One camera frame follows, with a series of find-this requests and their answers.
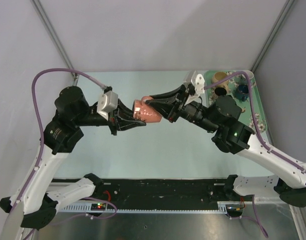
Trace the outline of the beige wooden mug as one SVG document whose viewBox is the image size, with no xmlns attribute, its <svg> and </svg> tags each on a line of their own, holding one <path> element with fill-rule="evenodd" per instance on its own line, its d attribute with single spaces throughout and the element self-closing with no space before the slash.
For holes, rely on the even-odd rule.
<svg viewBox="0 0 306 240">
<path fill-rule="evenodd" d="M 213 77 L 212 77 L 212 80 L 211 82 L 214 84 L 214 83 L 217 83 L 221 80 L 223 80 L 224 78 L 226 78 L 228 75 L 225 73 L 225 72 L 222 72 L 222 71 L 219 71 L 219 72 L 216 72 Z M 221 84 L 219 85 L 216 85 L 217 88 L 224 88 L 226 91 L 228 91 L 228 83 L 229 83 L 229 80 L 227 81 L 224 81 L 222 82 Z"/>
</svg>

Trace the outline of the salmon pink mug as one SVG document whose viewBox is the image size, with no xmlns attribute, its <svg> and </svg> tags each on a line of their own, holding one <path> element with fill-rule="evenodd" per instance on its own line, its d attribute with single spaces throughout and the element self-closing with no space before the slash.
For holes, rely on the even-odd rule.
<svg viewBox="0 0 306 240">
<path fill-rule="evenodd" d="M 133 102 L 133 117 L 145 123 L 159 123 L 162 116 L 150 107 L 146 101 L 152 100 L 151 96 L 144 96 L 142 99 L 136 99 Z"/>
</svg>

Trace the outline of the grey mug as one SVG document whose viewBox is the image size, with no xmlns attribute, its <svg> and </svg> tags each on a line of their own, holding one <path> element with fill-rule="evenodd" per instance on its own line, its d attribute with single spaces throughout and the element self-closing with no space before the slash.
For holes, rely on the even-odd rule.
<svg viewBox="0 0 306 240">
<path fill-rule="evenodd" d="M 251 81 L 254 78 L 254 73 L 250 70 L 244 70 L 245 75 L 243 75 L 244 82 L 247 84 L 248 80 Z"/>
</svg>

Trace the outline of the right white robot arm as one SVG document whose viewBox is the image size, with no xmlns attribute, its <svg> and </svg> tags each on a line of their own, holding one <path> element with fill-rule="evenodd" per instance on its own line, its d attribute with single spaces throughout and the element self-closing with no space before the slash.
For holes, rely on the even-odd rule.
<svg viewBox="0 0 306 240">
<path fill-rule="evenodd" d="M 289 205 L 306 207 L 306 163 L 273 147 L 241 123 L 238 119 L 242 109 L 231 96 L 220 96 L 205 107 L 191 101 L 188 91 L 180 86 L 172 92 L 153 95 L 146 104 L 171 123 L 183 118 L 213 133 L 212 142 L 220 151 L 247 158 L 272 172 L 272 176 L 264 177 L 230 175 L 223 189 L 227 199 L 280 198 Z"/>
</svg>

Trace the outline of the black striped mug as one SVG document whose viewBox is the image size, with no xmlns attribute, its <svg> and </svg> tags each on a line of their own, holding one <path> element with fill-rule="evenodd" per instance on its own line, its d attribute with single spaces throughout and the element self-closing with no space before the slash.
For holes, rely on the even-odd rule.
<svg viewBox="0 0 306 240">
<path fill-rule="evenodd" d="M 214 90 L 216 96 L 225 96 L 227 94 L 227 90 L 224 87 L 217 87 Z"/>
</svg>

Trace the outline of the blue mug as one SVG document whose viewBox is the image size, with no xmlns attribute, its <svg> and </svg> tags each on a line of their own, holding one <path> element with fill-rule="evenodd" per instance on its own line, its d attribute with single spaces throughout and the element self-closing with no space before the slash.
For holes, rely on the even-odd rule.
<svg viewBox="0 0 306 240">
<path fill-rule="evenodd" d="M 249 88 L 246 84 L 240 84 L 234 91 L 234 96 L 236 99 L 245 102 L 249 97 Z"/>
</svg>

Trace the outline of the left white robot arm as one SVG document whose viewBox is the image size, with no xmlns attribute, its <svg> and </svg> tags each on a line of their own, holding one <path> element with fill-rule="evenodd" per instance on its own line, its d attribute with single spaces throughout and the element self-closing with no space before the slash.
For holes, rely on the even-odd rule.
<svg viewBox="0 0 306 240">
<path fill-rule="evenodd" d="M 77 86 L 66 87 L 55 100 L 55 116 L 46 127 L 40 128 L 42 135 L 35 163 L 16 194 L 0 200 L 0 208 L 10 216 L 20 209 L 20 228 L 39 230 L 47 226 L 60 209 L 75 201 L 88 197 L 97 200 L 103 196 L 103 181 L 93 173 L 60 191 L 47 191 L 58 168 L 84 136 L 81 127 L 108 126 L 116 135 L 118 131 L 146 125 L 111 88 L 102 96 L 112 103 L 103 113 L 98 111 L 97 103 L 88 104 Z"/>
</svg>

